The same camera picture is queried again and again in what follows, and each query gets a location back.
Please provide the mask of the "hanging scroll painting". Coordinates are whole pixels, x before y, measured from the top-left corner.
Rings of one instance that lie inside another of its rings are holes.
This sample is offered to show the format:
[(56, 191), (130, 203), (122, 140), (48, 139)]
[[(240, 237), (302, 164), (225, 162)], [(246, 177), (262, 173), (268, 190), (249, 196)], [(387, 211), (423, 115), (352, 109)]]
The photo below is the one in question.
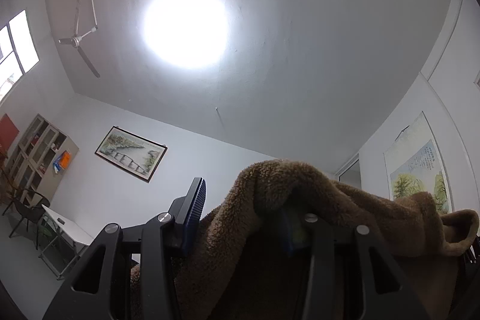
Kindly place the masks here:
[(424, 113), (400, 132), (383, 156), (392, 200), (427, 192), (439, 214), (453, 211), (448, 176)]

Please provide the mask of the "ceiling lamp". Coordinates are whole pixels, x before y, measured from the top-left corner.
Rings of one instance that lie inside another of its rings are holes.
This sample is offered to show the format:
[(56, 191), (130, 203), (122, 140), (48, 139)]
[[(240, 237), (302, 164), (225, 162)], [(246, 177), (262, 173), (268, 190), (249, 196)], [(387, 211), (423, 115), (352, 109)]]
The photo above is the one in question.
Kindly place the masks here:
[(231, 15), (225, 0), (151, 0), (141, 35), (161, 62), (186, 71), (215, 67), (230, 43)]

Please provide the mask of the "grey storage cabinet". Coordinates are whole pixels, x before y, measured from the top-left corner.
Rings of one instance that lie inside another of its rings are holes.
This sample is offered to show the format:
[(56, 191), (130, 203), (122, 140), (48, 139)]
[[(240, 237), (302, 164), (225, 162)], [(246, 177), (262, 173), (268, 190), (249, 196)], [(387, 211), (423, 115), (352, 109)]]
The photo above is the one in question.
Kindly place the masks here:
[(52, 200), (79, 148), (71, 137), (36, 115), (6, 165), (7, 178), (24, 205)]

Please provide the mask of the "ceiling fan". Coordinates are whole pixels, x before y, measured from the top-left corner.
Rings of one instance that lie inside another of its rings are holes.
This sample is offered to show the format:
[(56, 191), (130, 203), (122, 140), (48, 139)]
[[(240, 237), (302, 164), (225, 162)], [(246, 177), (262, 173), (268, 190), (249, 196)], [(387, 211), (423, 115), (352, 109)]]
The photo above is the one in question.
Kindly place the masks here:
[(80, 0), (76, 0), (76, 10), (75, 10), (75, 16), (74, 16), (74, 25), (73, 25), (73, 34), (71, 37), (66, 37), (66, 38), (59, 38), (58, 43), (63, 46), (72, 46), (78, 54), (80, 54), (80, 57), (83, 59), (85, 62), (86, 66), (89, 68), (89, 70), (93, 73), (93, 75), (96, 78), (100, 77), (99, 72), (93, 65), (93, 63), (89, 60), (86, 52), (83, 51), (83, 48), (81, 48), (81, 42), (90, 34), (94, 33), (97, 31), (98, 27), (97, 25), (93, 26), (89, 31), (80, 34), (79, 33), (79, 27), (80, 27)]

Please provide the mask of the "white folding table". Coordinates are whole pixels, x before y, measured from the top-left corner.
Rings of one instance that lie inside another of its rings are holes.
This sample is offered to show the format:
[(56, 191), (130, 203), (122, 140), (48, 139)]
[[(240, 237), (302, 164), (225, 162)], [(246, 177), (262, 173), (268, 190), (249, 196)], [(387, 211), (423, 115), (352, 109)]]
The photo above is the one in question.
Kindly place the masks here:
[[(41, 250), (38, 257), (43, 260), (57, 280), (62, 280), (67, 271), (80, 260), (80, 257), (93, 243), (94, 239), (72, 220), (58, 214), (45, 205), (42, 208), (45, 210), (48, 221), (54, 225), (54, 235), (53, 239)], [(46, 252), (54, 244), (60, 243), (61, 241), (64, 241), (72, 249), (73, 257), (66, 266), (60, 270), (47, 259)]]

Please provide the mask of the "brown fleece garment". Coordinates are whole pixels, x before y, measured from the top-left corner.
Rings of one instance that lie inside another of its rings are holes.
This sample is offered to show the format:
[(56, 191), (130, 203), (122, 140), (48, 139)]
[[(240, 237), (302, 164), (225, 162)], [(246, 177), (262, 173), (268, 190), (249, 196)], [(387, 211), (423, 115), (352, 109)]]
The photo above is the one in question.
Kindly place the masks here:
[(479, 216), (430, 193), (394, 201), (306, 163), (244, 169), (203, 214), (206, 186), (144, 227), (132, 319), (477, 319)]

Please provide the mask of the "framed landscape picture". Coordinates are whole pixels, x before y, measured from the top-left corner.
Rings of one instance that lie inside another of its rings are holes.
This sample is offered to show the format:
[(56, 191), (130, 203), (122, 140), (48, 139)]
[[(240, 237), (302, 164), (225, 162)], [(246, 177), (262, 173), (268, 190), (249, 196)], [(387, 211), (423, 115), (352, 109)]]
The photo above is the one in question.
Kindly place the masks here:
[(95, 154), (122, 171), (149, 183), (168, 147), (113, 126)]

